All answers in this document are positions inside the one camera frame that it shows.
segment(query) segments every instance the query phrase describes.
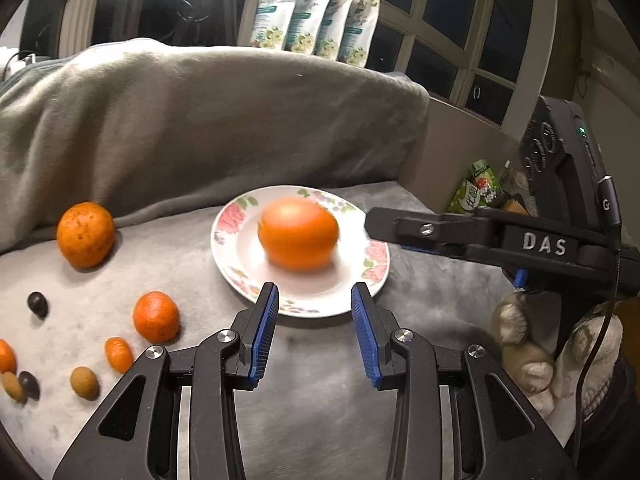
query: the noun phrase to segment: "screw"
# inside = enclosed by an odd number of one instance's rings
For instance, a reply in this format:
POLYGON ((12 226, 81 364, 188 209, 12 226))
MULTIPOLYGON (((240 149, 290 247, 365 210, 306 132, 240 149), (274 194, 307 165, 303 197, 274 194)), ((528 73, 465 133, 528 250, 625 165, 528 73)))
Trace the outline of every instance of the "screw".
POLYGON ((436 228, 433 226, 433 224, 425 224, 420 227, 420 234, 422 236, 431 236, 435 230, 436 228))
POLYGON ((218 341, 221 343, 228 343, 236 338, 236 333, 233 330, 221 330, 218 332, 218 341))
POLYGON ((469 346, 469 348, 466 349, 466 352, 471 357, 475 357, 476 359, 484 357, 484 354, 486 354, 486 350, 480 345, 471 345, 469 346))
POLYGON ((161 346, 153 345, 145 350, 145 355, 149 359, 158 359, 163 352, 164 352, 164 349, 161 346))
POLYGON ((401 328, 400 330, 396 330, 396 332, 394 333, 394 337, 398 339, 398 341, 408 343, 409 341, 411 341, 411 339, 414 338, 414 333, 411 332, 411 330, 401 328))

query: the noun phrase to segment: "white pouch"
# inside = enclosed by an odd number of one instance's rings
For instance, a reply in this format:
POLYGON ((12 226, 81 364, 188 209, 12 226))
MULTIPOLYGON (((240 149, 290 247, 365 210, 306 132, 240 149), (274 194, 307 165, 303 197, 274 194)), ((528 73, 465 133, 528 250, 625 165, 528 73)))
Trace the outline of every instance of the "white pouch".
POLYGON ((260 0, 250 46, 281 50, 296 0, 260 0))
POLYGON ((313 54, 316 37, 329 0, 297 0, 289 24, 285 50, 313 54))
POLYGON ((325 59, 338 59, 338 50, 344 32, 344 23, 353 0, 330 0, 318 32, 314 54, 325 59))
POLYGON ((380 0, 354 0, 342 35, 338 61, 364 68, 380 15, 380 0))

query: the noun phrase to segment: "plate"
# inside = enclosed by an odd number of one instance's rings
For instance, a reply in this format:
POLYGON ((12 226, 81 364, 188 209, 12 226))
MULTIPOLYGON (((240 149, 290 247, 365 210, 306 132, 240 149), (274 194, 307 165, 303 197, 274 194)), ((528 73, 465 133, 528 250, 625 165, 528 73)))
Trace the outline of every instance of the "plate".
POLYGON ((337 316, 351 309, 351 287, 365 282, 375 295, 389 275, 389 248, 370 240, 364 212, 352 203, 319 189, 272 186, 256 189, 226 204, 211 229, 211 250, 229 284, 247 299, 257 301, 264 282, 280 290, 280 313, 293 317, 337 316), (258 240, 258 220, 276 199, 298 196, 331 212, 340 235, 332 264, 312 273, 290 272, 269 263, 258 240))

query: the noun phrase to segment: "gray cloth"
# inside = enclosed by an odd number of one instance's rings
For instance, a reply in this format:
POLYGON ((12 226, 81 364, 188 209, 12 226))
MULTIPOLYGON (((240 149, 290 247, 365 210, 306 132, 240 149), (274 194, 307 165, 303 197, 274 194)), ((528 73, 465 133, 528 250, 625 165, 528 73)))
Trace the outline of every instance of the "gray cloth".
MULTIPOLYGON (((333 192, 364 210, 426 210, 395 182, 333 192)), ((163 290, 180 307, 182 335, 171 350, 195 346, 228 328, 235 314, 250 306, 213 261, 209 234, 219 209, 120 229, 113 257, 93 272, 73 270, 55 242, 0 257, 0 336, 14 346, 18 369, 32 372, 42 387, 40 402, 30 401, 24 408, 0 395, 0 419, 44 479, 52 476, 98 405, 72 393, 71 370, 92 368, 104 398, 119 377, 104 359, 104 341, 122 336, 135 355, 148 346, 130 318, 141 294, 163 290), (32 290, 50 301, 44 322, 26 307, 32 290)), ((392 310, 401 326, 452 348, 471 342, 490 345, 492 309, 513 291, 500 269, 395 246, 390 250, 389 279, 376 301, 392 310)), ((382 480, 395 399, 393 392, 376 391, 365 377, 348 314, 329 319, 280 316, 264 379, 254 392, 236 397, 247 478, 382 480)), ((188 478, 187 438, 188 417, 183 415, 180 480, 188 478)))
POLYGON ((125 226, 257 187, 395 180, 428 100, 408 81, 254 48, 140 39, 34 66, 0 93, 0 253, 86 200, 125 226))

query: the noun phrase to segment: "large orange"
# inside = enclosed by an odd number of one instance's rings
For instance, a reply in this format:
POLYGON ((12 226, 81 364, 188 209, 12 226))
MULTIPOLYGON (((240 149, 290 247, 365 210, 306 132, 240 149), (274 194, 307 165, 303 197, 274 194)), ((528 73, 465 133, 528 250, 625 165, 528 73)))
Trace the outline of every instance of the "large orange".
POLYGON ((148 292, 133 309, 133 325, 147 341, 164 343, 178 333, 180 311, 164 292, 148 292))
POLYGON ((281 198, 262 212, 258 238, 275 265, 287 270, 317 270, 331 261, 338 222, 311 200, 281 198))
POLYGON ((133 354, 128 343, 121 337, 111 337, 104 344, 104 355, 111 368, 125 373, 133 366, 133 354))
POLYGON ((95 267, 105 259, 115 241, 110 213, 94 202, 69 208, 58 222, 56 240, 62 255, 74 267, 95 267))
POLYGON ((15 354, 4 339, 0 339, 0 375, 5 372, 15 374, 15 354))

